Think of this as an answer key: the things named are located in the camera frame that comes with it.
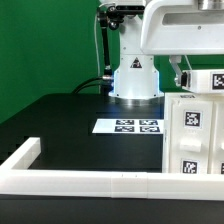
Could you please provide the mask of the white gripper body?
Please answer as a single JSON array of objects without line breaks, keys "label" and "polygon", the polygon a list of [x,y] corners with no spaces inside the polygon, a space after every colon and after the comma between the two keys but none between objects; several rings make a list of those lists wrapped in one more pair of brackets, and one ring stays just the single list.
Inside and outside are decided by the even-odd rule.
[{"label": "white gripper body", "polygon": [[149,55],[224,54],[224,1],[151,0],[140,46]]}]

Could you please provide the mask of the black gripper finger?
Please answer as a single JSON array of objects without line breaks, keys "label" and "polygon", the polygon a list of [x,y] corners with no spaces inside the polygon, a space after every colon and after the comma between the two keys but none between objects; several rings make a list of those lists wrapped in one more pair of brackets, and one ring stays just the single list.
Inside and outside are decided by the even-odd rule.
[{"label": "black gripper finger", "polygon": [[181,61],[182,57],[179,55],[171,55],[169,57],[169,62],[176,74],[174,81],[178,87],[182,87],[187,84],[187,73],[183,72],[179,67],[179,63]]}]

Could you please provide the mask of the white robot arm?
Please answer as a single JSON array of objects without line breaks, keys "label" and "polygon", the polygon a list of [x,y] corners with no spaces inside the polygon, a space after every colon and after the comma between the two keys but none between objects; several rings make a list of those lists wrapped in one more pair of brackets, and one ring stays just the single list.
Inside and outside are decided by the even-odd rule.
[{"label": "white robot arm", "polygon": [[179,68],[183,57],[224,54],[224,0],[99,1],[106,8],[101,13],[105,25],[120,33],[112,97],[157,97],[156,55],[169,57],[178,87],[199,94],[224,93],[224,68]]}]

